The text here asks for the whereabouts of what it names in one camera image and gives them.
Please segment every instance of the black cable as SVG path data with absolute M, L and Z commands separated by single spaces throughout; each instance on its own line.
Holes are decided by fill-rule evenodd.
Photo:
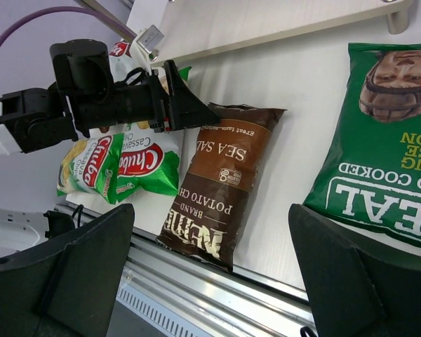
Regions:
M 81 225 L 81 214 L 83 213 L 84 205 L 78 205 L 72 213 L 72 219 L 75 219 L 75 215 L 78 213 L 78 218 L 76 221 L 76 228 L 79 228 Z
M 303 326 L 300 330 L 301 337 L 317 337 L 311 328 Z
M 127 81 L 136 74 L 139 74 L 139 76 L 137 76 L 131 82 L 127 83 Z M 145 70 L 142 67 L 137 67 L 137 68 L 131 70 L 126 75 L 126 77 L 123 81 L 118 81 L 114 85 L 115 86 L 135 86 L 136 84 L 139 84 L 140 82 L 142 82 L 147 77 L 147 75 L 148 75 L 147 70 Z

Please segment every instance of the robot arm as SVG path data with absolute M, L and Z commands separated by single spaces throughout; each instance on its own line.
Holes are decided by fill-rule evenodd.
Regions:
M 184 84 L 172 60 L 165 62 L 169 94 L 157 73 L 135 70 L 132 84 L 114 83 L 107 47 L 80 39 L 50 49 L 56 82 L 0 98 L 0 154 L 33 152 L 90 137 L 91 128 L 148 121 L 155 132 L 218 123 L 220 118 Z

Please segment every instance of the chubo cassava chip bag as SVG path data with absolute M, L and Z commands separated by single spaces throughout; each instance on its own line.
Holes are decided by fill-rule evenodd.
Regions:
M 96 193 L 110 204 L 115 204 L 115 180 L 122 143 L 121 133 L 77 141 L 62 160 L 58 195 Z
M 123 81 L 129 72 L 134 70 L 137 67 L 144 67 L 136 60 L 134 60 L 130 55 L 130 47 L 131 44 L 125 41 L 117 42 L 111 52 L 109 53 L 109 66 L 111 69 L 112 78 L 114 82 Z M 189 78 L 189 71 L 192 67 L 186 67 L 179 69 L 178 72 L 184 80 L 185 84 L 187 85 L 187 80 Z M 161 82 L 162 88 L 168 93 L 168 83 L 167 78 L 162 76 L 162 73 L 165 73 L 162 68 L 157 69 L 159 71 L 159 81 Z M 148 121 L 141 121 L 139 122 L 140 127 L 149 128 Z M 100 130 L 103 133 L 109 131 L 109 127 L 102 127 Z
M 305 205 L 421 246 L 421 45 L 350 44 L 338 126 Z
M 221 122 L 201 127 L 196 154 L 157 240 L 231 270 L 258 165 L 284 110 L 210 108 Z
M 155 133 L 139 122 L 123 134 L 123 148 L 116 182 L 121 201 L 139 187 L 146 191 L 176 195 L 179 184 L 182 131 Z
M 140 67 L 130 53 L 130 44 L 119 42 L 109 54 L 111 73 L 115 81 L 122 81 L 136 67 Z M 191 67 L 179 70 L 187 84 Z M 166 77 L 159 81 L 168 93 Z M 155 133 L 148 121 L 128 125 L 124 133 L 123 149 L 116 181 L 117 201 L 122 201 L 138 188 L 159 194 L 176 195 L 179 184 L 179 164 L 184 131 Z

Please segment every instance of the real hand cooked chip bag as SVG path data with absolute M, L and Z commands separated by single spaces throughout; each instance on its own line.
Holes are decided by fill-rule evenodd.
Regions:
M 421 45 L 350 44 L 349 55 L 345 102 L 305 205 L 421 247 Z

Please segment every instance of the white wall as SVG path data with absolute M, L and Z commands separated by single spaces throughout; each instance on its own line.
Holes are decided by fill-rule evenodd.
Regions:
M 121 21 L 129 9 L 119 0 L 99 0 Z M 77 6 L 73 0 L 0 0 L 0 34 L 21 17 L 42 8 Z M 54 82 L 49 48 L 71 39 L 89 38 L 112 46 L 119 38 L 94 17 L 56 13 L 36 19 L 15 32 L 0 49 L 0 97 L 26 88 L 46 88 Z M 16 211 L 52 209 L 59 164 L 71 146 L 58 146 L 32 154 L 0 157 L 0 208 Z

